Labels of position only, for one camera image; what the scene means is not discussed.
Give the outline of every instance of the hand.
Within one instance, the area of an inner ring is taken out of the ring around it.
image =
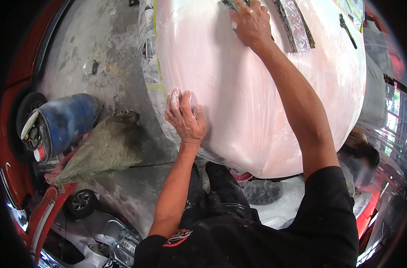
[[[181,105],[179,104],[179,93],[179,89],[174,88],[172,93],[168,94],[165,119],[175,127],[183,143],[200,146],[206,134],[203,107],[200,104],[196,105],[192,113],[190,108],[191,92],[185,91]]]
[[[270,31],[270,15],[260,1],[250,1],[247,7],[242,0],[235,0],[239,12],[229,10],[232,28],[239,39],[253,51],[264,42],[273,42]]]

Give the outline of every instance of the wheel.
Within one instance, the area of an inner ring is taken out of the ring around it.
[[[46,97],[40,92],[31,92],[22,100],[17,110],[16,115],[16,131],[20,138],[23,126],[31,115],[32,111],[40,108],[41,105],[47,102]]]
[[[81,190],[68,197],[64,204],[64,213],[71,220],[83,219],[94,212],[98,199],[92,190]]]

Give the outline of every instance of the stained floor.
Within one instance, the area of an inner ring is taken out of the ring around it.
[[[91,94],[104,106],[99,120],[123,109],[140,114],[146,133],[141,167],[80,183],[77,190],[99,193],[102,203],[146,236],[176,147],[164,136],[148,99],[137,36],[138,6],[129,7],[126,0],[73,1],[51,42],[38,91],[48,100]],[[89,60],[99,63],[95,74],[83,69]]]

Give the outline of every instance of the black pants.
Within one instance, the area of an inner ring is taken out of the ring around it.
[[[193,164],[187,204],[179,228],[190,226],[198,220],[226,214],[260,222],[257,211],[250,208],[242,188],[225,166],[208,162],[205,171],[211,192],[207,194],[203,190],[202,177],[199,176],[196,164]]]

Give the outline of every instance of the shirt logo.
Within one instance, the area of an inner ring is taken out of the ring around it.
[[[184,242],[190,234],[193,233],[193,230],[186,230],[186,229],[181,229],[176,231],[171,238],[166,241],[165,244],[163,244],[162,247],[175,247]]]

